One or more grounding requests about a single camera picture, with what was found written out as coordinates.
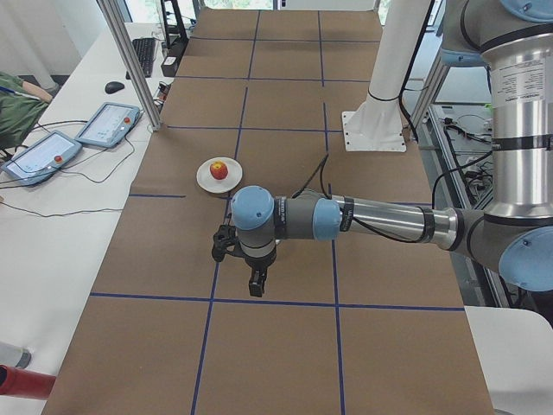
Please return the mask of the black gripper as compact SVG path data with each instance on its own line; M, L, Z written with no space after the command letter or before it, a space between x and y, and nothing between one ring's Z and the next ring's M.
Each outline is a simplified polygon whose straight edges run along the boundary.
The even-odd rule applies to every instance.
M277 258L276 255L276 252L270 252L260 258L255 258L249 255L245 256L245 263L252 269L251 277L248 282L251 297L262 297L264 295L267 269L275 262Z

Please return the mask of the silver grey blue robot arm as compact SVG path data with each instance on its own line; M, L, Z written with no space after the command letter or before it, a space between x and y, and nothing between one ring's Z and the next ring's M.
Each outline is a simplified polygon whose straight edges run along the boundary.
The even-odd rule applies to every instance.
M552 288L552 4L450 1L442 58L480 57L491 71L493 200L482 210L410 207L305 192L276 198L248 186L232 198L234 255L264 294L280 239L367 232L458 252L527 291Z

